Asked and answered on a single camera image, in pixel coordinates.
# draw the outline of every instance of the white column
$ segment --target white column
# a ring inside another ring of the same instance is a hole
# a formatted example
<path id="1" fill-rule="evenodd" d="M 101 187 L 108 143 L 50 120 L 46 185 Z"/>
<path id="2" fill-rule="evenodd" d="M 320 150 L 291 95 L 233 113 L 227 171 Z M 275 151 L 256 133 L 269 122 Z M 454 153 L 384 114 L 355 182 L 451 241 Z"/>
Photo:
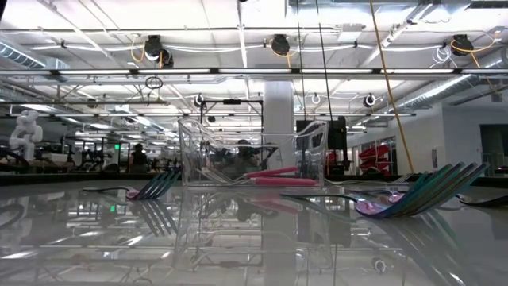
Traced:
<path id="1" fill-rule="evenodd" d="M 291 82 L 266 82 L 264 84 L 264 132 L 293 133 L 293 87 Z M 288 136 L 269 136 L 271 143 L 283 143 Z M 268 168 L 294 166 L 292 142 L 281 146 L 280 153 L 275 153 L 268 161 Z M 279 212 L 275 218 L 263 220 L 263 255 L 264 285 L 293 286 L 296 273 L 296 241 L 294 239 L 294 217 L 292 214 Z"/>

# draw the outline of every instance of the clear plastic bin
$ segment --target clear plastic bin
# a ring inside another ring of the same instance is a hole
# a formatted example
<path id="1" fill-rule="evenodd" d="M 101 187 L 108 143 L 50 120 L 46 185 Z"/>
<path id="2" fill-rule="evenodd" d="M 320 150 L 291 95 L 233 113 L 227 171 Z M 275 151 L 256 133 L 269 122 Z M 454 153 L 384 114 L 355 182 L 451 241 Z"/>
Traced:
<path id="1" fill-rule="evenodd" d="M 183 185 L 322 187 L 327 132 L 320 121 L 300 133 L 269 134 L 214 132 L 180 119 Z"/>

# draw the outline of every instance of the ceiling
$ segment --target ceiling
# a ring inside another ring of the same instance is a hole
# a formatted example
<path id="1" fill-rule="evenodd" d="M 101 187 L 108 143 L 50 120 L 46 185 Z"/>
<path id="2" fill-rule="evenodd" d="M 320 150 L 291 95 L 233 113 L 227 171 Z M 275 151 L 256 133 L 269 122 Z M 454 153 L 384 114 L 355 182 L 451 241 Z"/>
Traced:
<path id="1" fill-rule="evenodd" d="M 323 68 L 322 45 L 329 49 L 324 52 L 327 68 L 380 68 L 380 56 L 372 56 L 376 48 L 375 29 L 368 5 L 344 6 L 326 5 L 324 2 L 318 14 L 310 3 L 301 1 L 300 16 L 293 6 L 287 6 L 283 0 L 250 0 L 239 4 L 236 0 L 78 0 L 52 1 L 55 11 L 51 10 L 48 0 L 10 0 L 0 24 L 0 40 L 15 44 L 19 49 L 36 59 L 48 57 L 62 60 L 73 69 L 104 68 L 158 68 L 157 64 L 146 57 L 139 63 L 133 60 L 130 46 L 142 45 L 148 35 L 161 35 L 161 42 L 168 46 L 174 57 L 175 68 Z M 375 15 L 381 39 L 394 35 L 386 45 L 384 52 L 389 68 L 447 68 L 455 63 L 459 67 L 471 64 L 469 56 L 450 56 L 442 63 L 435 57 L 438 48 L 444 41 L 450 42 L 455 34 L 467 34 L 476 48 L 488 46 L 496 37 L 495 43 L 486 51 L 479 52 L 478 57 L 493 52 L 508 41 L 508 10 L 506 9 L 464 9 L 468 2 L 443 9 L 439 6 L 413 25 L 398 32 L 397 26 L 403 25 L 406 17 L 416 5 L 410 2 L 397 5 L 376 5 Z M 243 35 L 238 29 L 240 22 Z M 351 42 L 343 42 L 342 36 L 350 37 L 349 26 L 360 24 L 363 28 L 355 36 L 358 48 L 345 47 Z M 302 41 L 302 53 L 296 52 L 289 60 L 276 56 L 269 48 L 270 39 L 276 33 L 287 35 L 293 48 Z M 245 53 L 241 46 L 244 43 Z M 425 48 L 419 51 L 395 51 L 395 49 Z M 134 49 L 136 58 L 141 57 L 141 50 Z M 7 59 L 0 59 L 0 68 L 23 69 L 24 67 Z M 159 91 L 153 91 L 151 99 L 160 98 L 170 103 L 169 106 L 130 106 L 133 113 L 190 113 L 194 97 L 202 94 L 205 99 L 238 98 L 261 99 L 264 91 L 264 79 L 231 79 L 214 82 L 208 80 L 188 84 L 185 77 L 169 85 L 165 84 Z M 396 98 L 418 89 L 428 80 L 407 79 L 391 80 L 391 88 Z M 295 102 L 305 97 L 308 111 L 326 111 L 323 104 L 328 93 L 324 79 L 294 79 Z M 354 113 L 363 109 L 365 95 L 373 94 L 386 99 L 387 87 L 383 79 L 331 79 L 328 82 L 331 94 L 332 110 Z M 37 84 L 31 87 L 56 99 L 55 84 Z M 67 94 L 66 100 L 115 100 L 129 102 L 146 100 L 137 86 L 129 82 L 86 85 L 75 88 L 74 84 L 62 84 L 61 93 Z M 318 104 L 312 98 L 316 94 L 321 98 Z M 104 111 L 103 106 L 89 109 L 84 105 L 73 106 L 82 113 Z M 215 107 L 219 111 L 248 112 L 247 106 Z M 173 128 L 171 118 L 151 118 L 164 128 Z M 118 121 L 116 127 L 122 127 Z M 215 125 L 259 125 L 256 116 L 232 121 L 219 118 Z"/>

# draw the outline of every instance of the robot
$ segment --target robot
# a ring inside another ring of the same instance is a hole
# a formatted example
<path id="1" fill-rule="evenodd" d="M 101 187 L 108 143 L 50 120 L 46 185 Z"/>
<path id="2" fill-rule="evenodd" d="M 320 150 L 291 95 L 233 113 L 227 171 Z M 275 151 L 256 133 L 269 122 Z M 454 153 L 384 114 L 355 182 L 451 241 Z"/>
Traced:
<path id="1" fill-rule="evenodd" d="M 16 119 L 16 129 L 10 134 L 10 148 L 17 149 L 19 145 L 22 145 L 25 148 L 23 157 L 27 161 L 33 160 L 34 143 L 42 141 L 42 127 L 36 124 L 38 117 L 37 111 L 24 110 Z M 25 133 L 23 138 L 18 138 L 22 133 Z"/>

